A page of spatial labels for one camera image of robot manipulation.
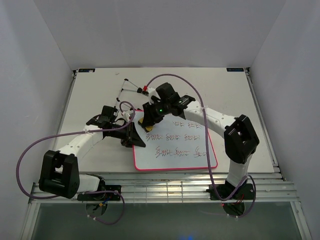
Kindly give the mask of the yellow whiteboard eraser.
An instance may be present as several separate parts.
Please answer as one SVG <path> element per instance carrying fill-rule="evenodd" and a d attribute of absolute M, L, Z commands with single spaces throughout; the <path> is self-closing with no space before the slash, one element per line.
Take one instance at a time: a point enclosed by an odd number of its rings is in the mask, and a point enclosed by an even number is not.
<path fill-rule="evenodd" d="M 143 128 L 143 130 L 148 133 L 153 130 L 155 125 L 154 121 L 151 118 L 142 117 L 138 120 L 138 124 Z"/>

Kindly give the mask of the pink framed whiteboard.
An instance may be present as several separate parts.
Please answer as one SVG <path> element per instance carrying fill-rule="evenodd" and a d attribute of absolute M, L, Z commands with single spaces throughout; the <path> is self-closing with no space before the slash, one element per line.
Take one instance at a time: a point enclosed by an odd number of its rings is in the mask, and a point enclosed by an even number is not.
<path fill-rule="evenodd" d="M 169 114 L 150 132 L 145 132 L 138 124 L 143 116 L 143 111 L 136 111 L 133 119 L 145 143 L 145 147 L 133 147 L 136 170 L 202 170 L 208 167 L 204 126 Z"/>

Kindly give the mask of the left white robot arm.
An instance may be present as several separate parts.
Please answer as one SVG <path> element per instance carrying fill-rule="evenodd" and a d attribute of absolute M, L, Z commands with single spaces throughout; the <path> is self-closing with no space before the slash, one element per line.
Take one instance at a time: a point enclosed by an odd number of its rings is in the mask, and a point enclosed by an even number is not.
<path fill-rule="evenodd" d="M 124 124 L 119 125 L 116 123 L 118 110 L 104 106 L 101 113 L 88 120 L 83 131 L 76 134 L 72 141 L 44 154 L 39 189 L 67 199 L 87 192 L 95 200 L 102 199 L 106 195 L 104 180 L 92 174 L 81 174 L 79 162 L 106 137 L 119 139 L 126 148 L 145 147 L 133 122 L 135 115 L 134 109 L 122 113 Z"/>

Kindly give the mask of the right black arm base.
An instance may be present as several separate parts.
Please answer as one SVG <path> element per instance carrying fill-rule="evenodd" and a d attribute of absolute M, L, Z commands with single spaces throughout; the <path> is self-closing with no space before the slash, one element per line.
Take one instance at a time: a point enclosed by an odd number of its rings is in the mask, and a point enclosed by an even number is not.
<path fill-rule="evenodd" d="M 235 189 L 232 185 L 219 184 L 216 186 L 217 192 L 219 193 L 222 199 L 226 199 Z M 214 191 L 214 187 L 209 185 L 209 188 L 206 189 L 206 192 L 209 193 L 210 200 L 220 200 Z M 253 200 L 256 191 L 254 186 L 251 183 L 244 183 L 240 186 L 237 191 L 232 195 L 230 200 Z"/>

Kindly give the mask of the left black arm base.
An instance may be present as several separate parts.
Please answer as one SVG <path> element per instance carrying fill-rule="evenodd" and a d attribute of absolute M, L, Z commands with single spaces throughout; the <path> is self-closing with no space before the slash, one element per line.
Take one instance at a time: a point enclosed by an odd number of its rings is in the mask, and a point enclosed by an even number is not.
<path fill-rule="evenodd" d="M 105 200 L 108 201 L 120 201 L 121 198 L 117 193 L 121 193 L 122 186 L 121 185 L 103 185 L 98 187 L 98 192 L 101 191 L 112 191 L 112 192 L 104 192 L 104 193 L 95 193 L 95 194 L 79 194 L 77 196 L 78 201 L 96 201 L 103 202 Z"/>

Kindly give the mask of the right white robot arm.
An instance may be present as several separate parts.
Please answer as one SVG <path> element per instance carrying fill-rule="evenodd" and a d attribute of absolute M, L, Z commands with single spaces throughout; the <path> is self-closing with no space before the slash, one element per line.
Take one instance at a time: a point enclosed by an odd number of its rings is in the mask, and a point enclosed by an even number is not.
<path fill-rule="evenodd" d="M 229 116 L 205 107 L 200 99 L 180 96 L 168 82 L 157 88 L 144 86 L 142 93 L 148 96 L 148 102 L 142 106 L 143 118 L 138 123 L 146 132 L 150 132 L 164 116 L 173 115 L 198 123 L 206 131 L 212 130 L 223 138 L 225 153 L 230 160 L 228 175 L 224 184 L 212 184 L 211 188 L 221 199 L 237 199 L 242 195 L 250 159 L 260 143 L 250 118 L 243 114 Z"/>

